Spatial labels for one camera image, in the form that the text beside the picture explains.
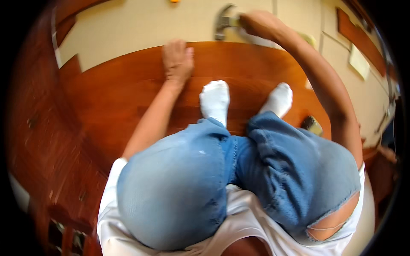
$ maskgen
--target white t-shirt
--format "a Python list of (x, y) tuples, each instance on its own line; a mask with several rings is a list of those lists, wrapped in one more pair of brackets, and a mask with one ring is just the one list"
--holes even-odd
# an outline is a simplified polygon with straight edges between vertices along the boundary
[(116, 185), (126, 163), (124, 158), (119, 158), (112, 165), (98, 212), (97, 234), (105, 256), (217, 256), (233, 242), (249, 236), (258, 237), (263, 241), (271, 255), (340, 255), (356, 231), (362, 212), (364, 164), (359, 170), (359, 202), (350, 218), (338, 231), (339, 238), (316, 246), (297, 243), (264, 212), (255, 194), (235, 185), (227, 185), (227, 218), (214, 236), (185, 248), (185, 251), (155, 251), (136, 241), (120, 219)]

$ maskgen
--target hammer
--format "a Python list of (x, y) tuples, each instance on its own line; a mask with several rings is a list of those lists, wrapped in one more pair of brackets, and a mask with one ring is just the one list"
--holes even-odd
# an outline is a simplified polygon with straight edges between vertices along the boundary
[(237, 18), (226, 16), (226, 13), (232, 7), (235, 7), (235, 5), (227, 4), (216, 17), (215, 40), (217, 41), (222, 41), (225, 39), (225, 33), (223, 32), (225, 28), (239, 26), (239, 20)]

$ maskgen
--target hammer head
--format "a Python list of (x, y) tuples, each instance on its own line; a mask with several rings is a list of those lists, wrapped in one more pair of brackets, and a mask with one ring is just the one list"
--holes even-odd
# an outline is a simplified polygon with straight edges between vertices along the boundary
[(224, 29), (227, 27), (232, 27), (231, 17), (227, 17), (226, 13), (235, 7), (233, 4), (227, 4), (218, 14), (216, 18), (216, 27), (215, 27), (215, 40), (221, 41), (225, 39)]

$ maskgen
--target wooden floor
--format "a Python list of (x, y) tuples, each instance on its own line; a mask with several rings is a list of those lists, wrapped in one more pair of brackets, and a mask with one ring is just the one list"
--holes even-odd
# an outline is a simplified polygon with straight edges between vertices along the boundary
[[(284, 120), (299, 127), (313, 115), (330, 138), (330, 122), (314, 92), (306, 89), (306, 76), (285, 51), (226, 42), (189, 43), (195, 49), (195, 70), (177, 101), (168, 134), (201, 118), (199, 93), (212, 80), (230, 87), (227, 128), (244, 136), (246, 123), (255, 115), (278, 83), (288, 83), (294, 102)], [(143, 113), (164, 82), (161, 47), (133, 52), (102, 63), (63, 84), (69, 103), (91, 137), (110, 162), (123, 149)], [(72, 70), (74, 57), (61, 68)]]
[[(29, 213), (48, 249), (51, 219), (85, 232), (83, 255), (101, 255), (96, 223), (113, 161), (164, 81), (161, 47), (133, 52), (81, 73), (74, 56), (58, 69), (51, 41), (50, 5), (22, 44), (11, 79), (7, 120), (8, 170), (30, 194)], [(280, 82), (293, 92), (284, 120), (298, 127), (313, 115), (330, 138), (330, 122), (306, 76), (286, 52), (255, 45), (198, 42), (195, 70), (172, 113), (168, 134), (201, 118), (198, 95), (212, 80), (230, 86), (228, 130), (245, 135), (246, 123)]]

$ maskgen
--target skin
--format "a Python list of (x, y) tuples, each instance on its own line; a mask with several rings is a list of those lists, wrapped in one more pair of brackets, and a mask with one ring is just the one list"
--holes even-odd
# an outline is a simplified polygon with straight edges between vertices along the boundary
[[(360, 167), (363, 158), (359, 124), (347, 90), (330, 64), (294, 30), (267, 11), (242, 14), (240, 21), (249, 34), (276, 42), (296, 59), (329, 116), (332, 140), (347, 148)], [(164, 46), (163, 60), (166, 81), (124, 150), (123, 157), (127, 160), (165, 136), (172, 108), (194, 68), (193, 49), (186, 48), (182, 40), (172, 40)], [(313, 226), (315, 230), (307, 230), (308, 233), (317, 240), (332, 236), (352, 214), (358, 200), (359, 193), (356, 193), (338, 211)], [(249, 237), (234, 242), (222, 255), (268, 253), (260, 240)]]

